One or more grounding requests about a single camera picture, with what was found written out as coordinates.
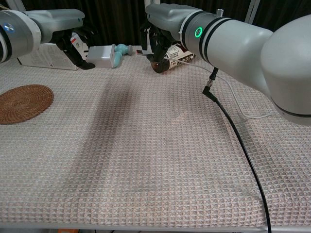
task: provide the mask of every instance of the light blue object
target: light blue object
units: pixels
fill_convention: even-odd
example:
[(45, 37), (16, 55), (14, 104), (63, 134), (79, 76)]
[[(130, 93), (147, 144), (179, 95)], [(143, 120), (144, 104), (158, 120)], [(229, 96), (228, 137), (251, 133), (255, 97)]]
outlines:
[(116, 68), (120, 64), (122, 55), (125, 55), (125, 54), (132, 55), (133, 47), (131, 45), (127, 46), (124, 44), (119, 44), (114, 47), (114, 51), (115, 51), (115, 59), (114, 59), (113, 68)]

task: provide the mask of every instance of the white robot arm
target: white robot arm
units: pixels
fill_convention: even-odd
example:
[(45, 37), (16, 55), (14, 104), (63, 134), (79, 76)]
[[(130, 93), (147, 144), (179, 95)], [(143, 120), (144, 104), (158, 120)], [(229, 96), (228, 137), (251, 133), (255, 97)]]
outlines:
[(0, 63), (30, 53), (42, 43), (52, 42), (79, 68), (94, 68), (70, 42), (75, 31), (88, 46), (93, 46), (91, 37), (96, 30), (84, 25), (84, 17), (84, 13), (76, 9), (0, 11)]
[(265, 94), (287, 120), (311, 125), (311, 15), (275, 33), (270, 30), (177, 4), (150, 4), (145, 9), (153, 54), (163, 59), (172, 43)]

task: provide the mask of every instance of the white cable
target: white cable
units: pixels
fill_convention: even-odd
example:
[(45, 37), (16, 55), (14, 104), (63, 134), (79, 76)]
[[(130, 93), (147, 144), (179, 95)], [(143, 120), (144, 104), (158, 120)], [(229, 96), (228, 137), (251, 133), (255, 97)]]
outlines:
[[(166, 59), (166, 60), (172, 60), (172, 61), (176, 61), (176, 62), (180, 62), (180, 63), (187, 64), (187, 65), (190, 65), (190, 66), (193, 66), (193, 67), (199, 67), (199, 68), (202, 68), (202, 69), (208, 71), (209, 73), (212, 73), (211, 71), (209, 71), (209, 70), (208, 70), (207, 68), (205, 68), (205, 67), (202, 67), (202, 66), (199, 66), (199, 65), (195, 65), (195, 64), (192, 64), (192, 63), (189, 63), (189, 62), (179, 61), (179, 60), (177, 60), (177, 59), (166, 58), (166, 57), (165, 57), (164, 59)], [(239, 101), (238, 101), (238, 99), (237, 99), (237, 97), (236, 97), (236, 95), (235, 95), (235, 93), (234, 93), (234, 91), (233, 91), (233, 88), (232, 88), (231, 84), (230, 84), (226, 79), (220, 77), (219, 75), (216, 75), (216, 76), (217, 76), (218, 78), (220, 78), (221, 80), (225, 81), (225, 83), (229, 86), (230, 91), (231, 91), (231, 93), (232, 93), (232, 95), (233, 95), (233, 98), (234, 98), (235, 102), (237, 103), (237, 105), (238, 105), (238, 107), (239, 107), (239, 109), (240, 109), (240, 111), (241, 111), (241, 113), (242, 113), (242, 115), (243, 115), (244, 117), (249, 118), (249, 119), (260, 119), (260, 118), (264, 118), (264, 117), (268, 117), (268, 116), (272, 115), (272, 113), (268, 113), (268, 114), (263, 115), (263, 116), (249, 116), (249, 115), (246, 115), (246, 114), (243, 112), (243, 110), (242, 110), (242, 108), (241, 108), (241, 106), (240, 106), (240, 103), (239, 103)]]

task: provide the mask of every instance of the woven placemat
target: woven placemat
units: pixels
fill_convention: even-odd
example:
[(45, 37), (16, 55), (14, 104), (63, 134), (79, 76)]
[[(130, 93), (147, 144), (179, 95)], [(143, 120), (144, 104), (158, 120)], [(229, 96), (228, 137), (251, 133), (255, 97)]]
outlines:
[(14, 124), (29, 120), (46, 110), (54, 94), (43, 85), (26, 85), (0, 95), (0, 124)]

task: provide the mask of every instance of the black curtain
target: black curtain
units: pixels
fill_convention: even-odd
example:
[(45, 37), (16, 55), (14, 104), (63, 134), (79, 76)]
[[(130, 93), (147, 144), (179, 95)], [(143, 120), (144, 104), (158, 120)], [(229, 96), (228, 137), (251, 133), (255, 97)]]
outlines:
[[(162, 0), (215, 12), (244, 21), (250, 0)], [(23, 0), (26, 10), (76, 8), (99, 31), (98, 45), (140, 44), (139, 28), (144, 21), (144, 0)]]
[[(161, 0), (184, 4), (244, 21), (251, 0)], [(99, 31), (97, 45), (140, 44), (139, 27), (144, 21), (144, 0), (23, 0), (26, 10), (76, 8)], [(311, 14), (311, 0), (261, 0), (254, 25), (275, 31), (284, 24)]]
[(144, 0), (23, 0), (27, 11), (47, 9), (81, 10), (99, 31), (97, 45), (140, 44)]
[(311, 0), (261, 0), (253, 24), (275, 31), (284, 24), (311, 14)]

